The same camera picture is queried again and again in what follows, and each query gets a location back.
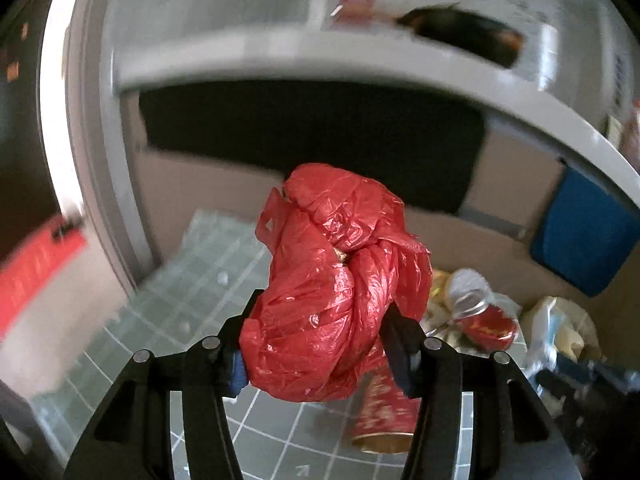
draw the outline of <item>red plastic bag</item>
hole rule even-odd
[[[251,383],[273,397],[342,399],[385,361],[378,332],[389,304],[422,317],[429,252],[405,232],[402,201],[375,180],[303,164],[284,193],[271,190],[255,229],[273,260],[242,327],[242,356]]]

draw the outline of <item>brown object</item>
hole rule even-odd
[[[134,176],[151,239],[163,260],[180,248],[198,209],[255,221],[264,197],[282,183],[274,171],[152,150],[136,153]]]
[[[12,83],[20,77],[20,63],[14,61],[9,63],[6,67],[6,80],[8,83]]]
[[[335,254],[338,256],[338,259],[340,260],[340,263],[344,263],[344,261],[347,259],[347,253],[343,253],[340,249],[336,249],[334,247],[334,251]]]
[[[635,330],[640,326],[638,269],[640,242],[606,290],[596,297],[599,300],[597,306],[587,309],[598,328],[598,339],[607,358],[634,370],[640,368],[640,345]]]
[[[388,365],[377,370],[365,391],[352,443],[365,453],[409,451],[420,399],[409,399],[396,386]]]
[[[456,46],[510,68],[518,59],[524,36],[505,23],[451,7],[421,7],[397,19],[416,36]]]
[[[463,207],[505,220],[533,234],[562,177],[564,165],[551,153],[515,137],[514,129],[503,121],[497,124],[492,121],[488,127]]]
[[[444,270],[433,269],[431,276],[431,290],[429,291],[429,301],[438,303],[444,302],[445,286],[449,279],[450,273]]]
[[[587,308],[593,304],[579,290],[534,262],[529,248],[517,240],[460,218],[415,207],[405,208],[404,216],[407,230],[431,251],[434,267],[472,267],[492,284],[493,290],[524,308],[536,304],[541,295],[562,296]]]
[[[620,153],[640,173],[640,99],[634,99],[634,110],[620,141]]]

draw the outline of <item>red object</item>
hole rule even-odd
[[[340,0],[334,23],[343,25],[370,25],[375,16],[373,7],[376,0]]]
[[[388,365],[376,370],[353,430],[353,445],[374,453],[409,451],[419,410],[420,399],[404,396]]]
[[[386,362],[378,332],[389,304],[422,316],[429,253],[405,232],[402,201],[375,180],[303,164],[284,193],[271,191],[255,229],[273,260],[242,327],[242,356],[251,383],[273,397],[345,398]]]
[[[471,341],[487,352],[506,350],[518,333],[517,323],[495,305],[489,305],[476,316],[460,319],[458,325]]]
[[[78,230],[59,241],[51,238],[53,229],[64,222],[55,216],[33,232],[8,257],[0,270],[0,337],[49,280],[86,245]]]

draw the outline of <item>red cylindrical container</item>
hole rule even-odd
[[[499,307],[489,305],[475,316],[458,320],[462,332],[487,352],[507,350],[518,333],[517,323]]]
[[[409,399],[396,386],[388,365],[373,373],[353,431],[353,445],[364,452],[409,451],[420,399]]]

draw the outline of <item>grid line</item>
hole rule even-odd
[[[134,317],[137,317],[142,324],[146,325],[147,327],[149,327],[151,330],[154,331],[154,333],[159,333],[160,335],[164,336],[165,338],[167,338],[169,340],[169,342],[173,343],[174,345],[176,345],[178,348],[184,348],[184,344],[180,343],[176,338],[168,335],[167,332],[160,330],[154,323],[152,323],[151,321],[149,321],[146,317],[144,317],[142,314],[140,314],[139,312],[133,310],[131,307],[126,306],[125,310],[127,312],[130,312],[133,314]]]
[[[382,455],[378,453],[378,456],[376,457],[376,466],[373,469],[373,476],[371,480],[378,480],[378,471],[380,471],[381,464],[382,464]]]
[[[84,395],[80,393],[80,390],[78,390],[78,388],[76,387],[76,385],[75,385],[75,384],[73,384],[73,383],[71,382],[71,379],[69,379],[68,377],[66,377],[66,376],[65,376],[65,381],[66,381],[67,383],[69,383],[69,386],[71,386],[71,388],[73,389],[73,391],[75,391],[75,393],[78,395],[78,397],[80,398],[80,400],[82,400],[82,402],[84,402],[84,405],[85,405],[85,406],[87,406],[87,407],[91,410],[91,412],[92,412],[92,414],[93,414],[93,412],[95,411],[95,408],[93,408],[93,407],[89,404],[89,402],[87,402],[87,400],[84,398]]]
[[[212,234],[210,234],[206,240],[204,240],[201,244],[201,250],[204,250],[204,247],[207,246],[207,243],[215,240],[218,235],[220,234],[219,231],[214,231]],[[243,236],[239,236],[238,238],[236,238],[236,240],[229,245],[228,248],[226,248],[225,252],[222,254],[222,256],[219,257],[219,259],[216,260],[215,264],[212,264],[212,266],[210,267],[210,269],[205,272],[200,279],[196,282],[193,283],[193,285],[191,285],[187,292],[185,292],[184,297],[182,298],[181,301],[179,301],[174,308],[174,311],[167,316],[167,318],[158,326],[158,331],[159,332],[164,332],[165,327],[167,327],[169,325],[170,322],[173,322],[175,319],[177,319],[178,315],[180,313],[182,313],[185,309],[185,307],[189,306],[189,302],[195,297],[195,295],[198,293],[198,291],[209,281],[213,278],[213,275],[218,272],[218,269],[226,262],[226,260],[232,256],[233,254],[236,253],[236,251],[238,250],[238,247],[240,246],[240,241],[243,240],[243,238],[246,237],[246,234]],[[176,267],[181,268],[184,267],[186,265],[186,262],[182,262],[182,264],[177,264]],[[159,333],[155,333],[154,336],[150,339],[148,345],[152,346],[156,341],[158,341],[158,336]]]
[[[247,475],[249,478],[253,478],[254,480],[264,480],[263,478],[260,478],[259,476],[256,476],[256,475],[252,475],[251,473],[248,473],[247,471],[241,471],[241,473],[243,475]]]
[[[60,413],[60,410],[58,409],[58,407],[55,405],[54,402],[52,402],[52,405],[54,407],[54,409],[56,410],[56,413],[58,414],[59,418],[65,423],[65,425],[67,426],[68,430],[71,432],[71,434],[74,436],[74,439],[76,438],[76,434],[71,430],[71,427],[69,426],[69,423],[65,420],[65,418],[62,416],[62,414]],[[38,426],[42,429],[42,431],[45,433],[45,436],[47,437],[47,442],[49,444],[53,444],[53,447],[56,448],[56,452],[66,461],[68,462],[69,460],[69,455],[66,452],[66,449],[62,446],[62,444],[60,444],[60,441],[58,440],[58,436],[54,433],[54,431],[51,429],[50,425],[45,422],[44,420],[40,420],[38,422]]]
[[[349,413],[349,410],[351,409],[351,405],[352,404],[353,404],[353,397],[351,397],[349,399],[349,402],[347,402],[347,405],[346,405],[346,408],[345,408],[347,413]],[[340,441],[342,440],[342,434],[344,433],[344,430],[347,427],[347,422],[348,421],[349,421],[349,417],[345,414],[342,417],[342,424],[340,426],[340,434],[339,434],[339,437],[338,437],[338,441],[335,443],[334,450],[332,451],[332,453],[330,455],[329,463],[326,466],[326,470],[324,472],[324,477],[322,477],[322,480],[329,480],[329,476],[331,475],[331,469],[334,468],[335,459],[336,459],[336,457],[338,455],[338,449],[340,449]]]
[[[463,407],[463,403],[465,400],[465,397],[471,397],[471,402],[473,403],[473,399],[474,399],[474,394],[473,392],[462,392],[462,396],[461,396],[461,404],[460,404],[460,409],[462,410]],[[460,430],[458,431],[458,452],[456,453],[456,468],[454,469],[454,474],[453,474],[453,478],[457,479],[458,478],[458,472],[460,470],[461,467],[464,467],[466,465],[469,464],[460,464],[458,463],[460,460],[460,453],[462,452],[462,434],[464,431],[473,431],[473,427],[471,428],[462,428],[462,422],[460,422]]]
[[[111,378],[106,373],[104,373],[104,370],[102,370],[102,368],[100,368],[93,359],[91,359],[91,356],[86,351],[84,352],[84,355],[87,359],[89,359],[89,361],[91,361],[91,364],[97,368],[97,370],[102,374],[102,376],[109,381],[109,384],[113,384],[113,381],[111,380]]]
[[[228,303],[228,301],[231,299],[231,297],[233,297],[233,295],[235,294],[236,290],[238,290],[238,287],[244,283],[244,280],[247,279],[247,277],[249,276],[251,271],[254,270],[254,267],[258,264],[258,261],[260,261],[260,258],[264,256],[265,251],[266,251],[266,248],[262,247],[256,253],[256,255],[251,260],[251,262],[242,271],[242,274],[240,274],[240,276],[238,276],[238,279],[234,282],[233,285],[231,285],[229,287],[229,290],[226,291],[226,293],[222,297],[222,299],[220,299],[220,301],[214,307],[214,309],[211,311],[211,313],[204,319],[204,322],[202,323],[200,328],[196,331],[196,335],[198,335],[200,330],[202,330],[203,326],[205,326],[207,323],[212,323],[213,320],[215,320],[216,314],[219,313],[220,310],[222,310],[222,307],[224,307]],[[194,337],[193,343],[195,343],[197,340],[198,340],[198,338]]]
[[[230,417],[227,417],[228,420],[230,420],[231,422],[235,422],[236,424],[238,424],[238,422],[236,420],[233,420]],[[263,431],[260,430],[256,430],[255,428],[252,428],[251,426],[243,426],[243,428],[245,428],[246,430],[252,431],[253,433],[257,433],[260,436],[264,436],[266,438],[270,438],[271,440],[275,440],[276,442],[281,442],[281,443],[286,443],[286,440],[284,438],[280,438],[278,436],[273,436],[269,433],[265,433]],[[302,446],[301,444],[296,444],[295,442],[289,442],[289,446],[290,447],[297,447],[298,449],[304,449],[305,451],[310,451],[313,453],[318,453],[320,455],[324,455],[324,456],[328,456],[328,457],[332,457],[333,454],[329,453],[327,451],[322,451],[319,449],[314,449],[312,447],[307,447],[307,446]],[[369,464],[372,465],[374,462],[370,461],[370,460],[363,460],[361,458],[352,458],[350,456],[341,456],[336,454],[334,456],[334,458],[340,459],[340,460],[348,460],[349,462],[357,462],[359,464]],[[404,467],[404,464],[386,464],[386,463],[381,463],[381,466],[384,467]]]
[[[51,405],[53,406],[53,409],[56,411],[56,413],[58,414],[58,422],[60,420],[62,420],[62,422],[65,423],[66,428],[69,430],[69,433],[73,436],[74,438],[74,447],[76,447],[76,444],[78,443],[78,440],[80,439],[79,435],[76,435],[76,432],[73,430],[73,428],[71,427],[71,425],[69,424],[69,421],[66,420],[65,416],[62,415],[62,412],[60,412],[59,407],[56,406],[55,402],[52,402]],[[69,460],[69,455],[66,453],[65,451],[65,457],[67,460]]]
[[[300,421],[300,415],[302,415],[302,409],[305,407],[305,403],[304,402],[300,402],[300,408],[298,409],[298,412],[296,413],[296,418],[293,421],[293,424],[291,425],[291,430],[289,431],[289,436],[287,437],[287,441],[284,443],[284,447],[282,448],[282,452],[280,453],[280,457],[278,458],[278,462],[276,463],[276,467],[273,470],[273,473],[271,475],[271,480],[274,480],[276,478],[276,475],[278,474],[278,469],[280,469],[280,464],[282,463],[282,459],[284,458],[284,454],[287,452],[287,447],[289,447],[289,443],[291,442],[291,437],[293,436],[294,431],[296,431],[296,428],[298,427],[298,422]]]
[[[244,423],[246,422],[246,419],[249,416],[249,412],[251,412],[251,409],[254,406],[255,401],[258,399],[258,395],[259,394],[260,394],[260,390],[256,390],[254,398],[251,399],[251,403],[249,404],[249,407],[246,409],[246,412],[244,413],[244,416],[242,417],[242,421],[238,425],[238,429],[236,430],[236,434],[234,435],[233,439],[231,440],[231,442],[233,444],[236,443],[236,438],[238,438],[238,434],[240,433],[240,430],[242,430],[242,428],[244,428]]]
[[[107,327],[103,326],[102,327],[104,329],[104,331],[109,334],[109,336],[111,337],[111,339],[113,339],[118,345],[120,345],[122,348],[124,348],[127,352],[129,352],[131,355],[133,355],[133,352],[131,350],[129,350],[127,348],[127,346],[120,341],[116,336],[113,335],[113,333],[111,332],[111,330],[109,330]]]
[[[177,435],[178,440],[175,441],[175,443],[171,446],[171,454],[174,454],[174,451],[176,449],[178,449],[178,446],[180,446],[181,442],[184,442],[184,430],[182,430],[182,433],[180,435]]]
[[[315,402],[306,402],[306,405],[312,407],[315,410],[321,410],[323,412],[333,413],[334,415],[346,416],[347,418],[358,418],[358,416],[353,415],[353,413],[345,413],[345,412],[341,412],[340,410],[334,410],[333,408],[321,406],[320,404],[317,404]]]

